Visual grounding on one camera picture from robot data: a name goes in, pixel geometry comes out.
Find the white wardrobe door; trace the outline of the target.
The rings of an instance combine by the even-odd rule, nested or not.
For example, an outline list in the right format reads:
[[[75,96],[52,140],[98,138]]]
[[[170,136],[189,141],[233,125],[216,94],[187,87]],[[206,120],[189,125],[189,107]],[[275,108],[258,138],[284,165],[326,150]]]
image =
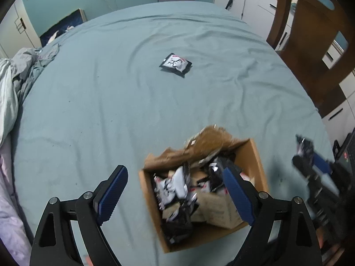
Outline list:
[[[1,58],[12,58],[23,47],[41,47],[23,0],[15,0],[4,16],[0,30]]]

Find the crumpled brown packing tape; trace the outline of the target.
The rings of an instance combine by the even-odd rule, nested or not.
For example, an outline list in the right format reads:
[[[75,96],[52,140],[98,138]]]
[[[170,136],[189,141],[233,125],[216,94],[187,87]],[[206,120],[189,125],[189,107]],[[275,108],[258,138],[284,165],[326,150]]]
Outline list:
[[[223,127],[209,125],[188,141],[183,154],[186,154],[191,161],[199,161],[221,151],[233,149],[243,141],[233,137]]]

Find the white cabinet with drawers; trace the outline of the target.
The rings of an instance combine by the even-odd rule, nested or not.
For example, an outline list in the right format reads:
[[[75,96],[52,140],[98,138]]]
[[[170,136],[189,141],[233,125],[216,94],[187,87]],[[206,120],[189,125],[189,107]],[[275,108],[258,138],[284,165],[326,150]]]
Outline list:
[[[276,13],[277,0],[214,0],[266,39]],[[330,142],[342,144],[354,130],[354,71],[347,75],[319,107]]]

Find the teal bed sheet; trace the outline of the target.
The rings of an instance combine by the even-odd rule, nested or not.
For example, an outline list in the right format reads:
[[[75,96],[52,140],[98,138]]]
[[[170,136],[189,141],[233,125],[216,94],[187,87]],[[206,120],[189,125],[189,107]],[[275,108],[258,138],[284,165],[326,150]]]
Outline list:
[[[123,265],[225,265],[249,229],[164,253],[138,172],[149,154],[179,149],[208,125],[252,138],[272,197],[308,197],[294,169],[296,135],[332,158],[321,117],[272,47],[207,2],[159,2],[92,19],[62,35],[59,53],[24,101],[13,130],[18,203],[30,236],[48,200],[76,199],[122,164],[128,185],[103,232]],[[175,53],[178,76],[159,68]]]

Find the dark blue framed picture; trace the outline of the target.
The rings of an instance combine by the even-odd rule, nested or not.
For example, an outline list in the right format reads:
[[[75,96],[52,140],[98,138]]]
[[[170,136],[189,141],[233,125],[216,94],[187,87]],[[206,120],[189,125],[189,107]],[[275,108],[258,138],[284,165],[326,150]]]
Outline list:
[[[50,38],[56,34],[59,37],[61,34],[68,31],[71,27],[76,27],[80,24],[87,22],[84,10],[77,9],[55,25],[51,26],[46,32],[40,36],[41,46],[44,47],[49,43]]]

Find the tan sachet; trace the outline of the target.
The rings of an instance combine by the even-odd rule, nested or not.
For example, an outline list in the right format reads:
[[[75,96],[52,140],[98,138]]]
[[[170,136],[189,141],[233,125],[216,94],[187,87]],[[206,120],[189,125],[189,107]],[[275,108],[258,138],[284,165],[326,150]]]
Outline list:
[[[201,221],[225,229],[239,226],[241,219],[229,193],[218,195],[197,191]]]

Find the lilac pillow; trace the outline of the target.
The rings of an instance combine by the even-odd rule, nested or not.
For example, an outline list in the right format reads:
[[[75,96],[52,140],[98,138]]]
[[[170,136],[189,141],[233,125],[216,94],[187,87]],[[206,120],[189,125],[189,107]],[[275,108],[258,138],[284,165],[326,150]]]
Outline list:
[[[14,192],[10,136],[1,146],[1,240],[18,265],[30,264],[31,245]]]

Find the white deer snack packet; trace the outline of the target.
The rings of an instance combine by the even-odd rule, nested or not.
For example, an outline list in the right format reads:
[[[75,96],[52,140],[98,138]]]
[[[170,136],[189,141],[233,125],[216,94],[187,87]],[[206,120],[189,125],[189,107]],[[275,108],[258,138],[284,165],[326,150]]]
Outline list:
[[[169,178],[154,176],[156,198],[160,209],[165,209],[174,199],[184,200],[189,193],[190,174],[187,164],[179,166]]]

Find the brown wooden chair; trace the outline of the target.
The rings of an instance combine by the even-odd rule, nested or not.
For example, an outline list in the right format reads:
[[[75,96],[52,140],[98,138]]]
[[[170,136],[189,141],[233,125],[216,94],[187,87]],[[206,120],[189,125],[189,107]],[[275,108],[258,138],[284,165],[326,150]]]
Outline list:
[[[292,0],[277,0],[276,13],[267,43],[279,44]],[[327,67],[323,57],[341,32],[348,47]],[[337,0],[298,0],[289,39],[279,56],[318,108],[322,117],[339,106],[339,84],[354,70],[354,24]]]

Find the grey crumpled duvet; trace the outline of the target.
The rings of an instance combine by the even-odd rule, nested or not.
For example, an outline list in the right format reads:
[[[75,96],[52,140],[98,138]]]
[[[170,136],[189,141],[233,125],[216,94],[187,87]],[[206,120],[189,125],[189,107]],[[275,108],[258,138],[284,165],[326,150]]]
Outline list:
[[[44,49],[24,47],[14,57],[1,59],[1,144],[12,131],[35,81],[58,53],[58,44]]]

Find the black packet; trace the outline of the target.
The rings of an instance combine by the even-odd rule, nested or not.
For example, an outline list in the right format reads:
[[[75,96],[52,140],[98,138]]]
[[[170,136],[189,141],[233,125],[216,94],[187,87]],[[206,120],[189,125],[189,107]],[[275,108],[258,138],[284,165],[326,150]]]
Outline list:
[[[224,186],[223,182],[223,171],[228,169],[234,169],[238,174],[242,172],[233,161],[225,157],[216,157],[208,166],[209,184],[210,192],[216,192]]]

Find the brown cardboard box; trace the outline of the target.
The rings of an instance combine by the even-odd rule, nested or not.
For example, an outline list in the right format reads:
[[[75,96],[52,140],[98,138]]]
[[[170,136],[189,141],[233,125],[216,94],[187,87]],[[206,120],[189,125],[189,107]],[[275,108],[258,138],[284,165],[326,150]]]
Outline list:
[[[262,166],[260,155],[253,139],[239,141],[232,151],[236,154],[234,164],[239,166],[243,172],[254,181],[257,191],[268,192],[268,183]],[[162,216],[156,201],[153,170],[140,170],[138,172],[141,189],[146,200],[147,209],[154,224],[158,239],[164,253],[171,253],[218,240],[247,224],[240,218],[235,205],[233,204],[228,191],[222,190],[218,194],[203,192],[197,187],[194,193],[197,194],[199,208],[197,214],[197,224],[194,225],[191,236],[181,243],[170,243],[161,228]]]

